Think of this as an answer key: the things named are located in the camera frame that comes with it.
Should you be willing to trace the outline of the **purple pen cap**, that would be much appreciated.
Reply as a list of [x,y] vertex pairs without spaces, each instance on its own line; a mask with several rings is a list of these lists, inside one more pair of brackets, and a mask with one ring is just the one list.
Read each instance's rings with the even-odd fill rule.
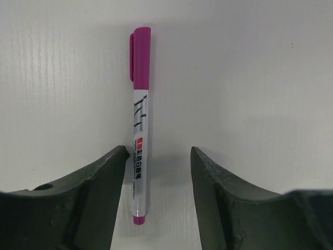
[[151,28],[139,27],[130,35],[129,74],[135,90],[148,90],[150,80]]

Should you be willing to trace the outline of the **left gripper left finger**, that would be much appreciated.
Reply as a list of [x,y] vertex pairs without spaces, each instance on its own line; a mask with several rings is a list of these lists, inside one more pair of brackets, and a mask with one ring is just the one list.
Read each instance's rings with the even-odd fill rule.
[[128,158],[117,146],[33,190],[1,193],[1,249],[109,249]]

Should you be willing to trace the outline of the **purple marker pen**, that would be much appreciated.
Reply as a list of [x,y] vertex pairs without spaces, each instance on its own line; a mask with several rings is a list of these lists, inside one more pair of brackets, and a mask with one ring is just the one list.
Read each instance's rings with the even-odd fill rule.
[[134,90],[132,217],[137,226],[147,215],[147,159],[148,91]]

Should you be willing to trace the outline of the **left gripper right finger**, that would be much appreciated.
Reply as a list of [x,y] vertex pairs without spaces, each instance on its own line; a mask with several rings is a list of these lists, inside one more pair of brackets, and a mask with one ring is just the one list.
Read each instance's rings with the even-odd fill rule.
[[190,152],[203,249],[332,249],[332,190],[277,194]]

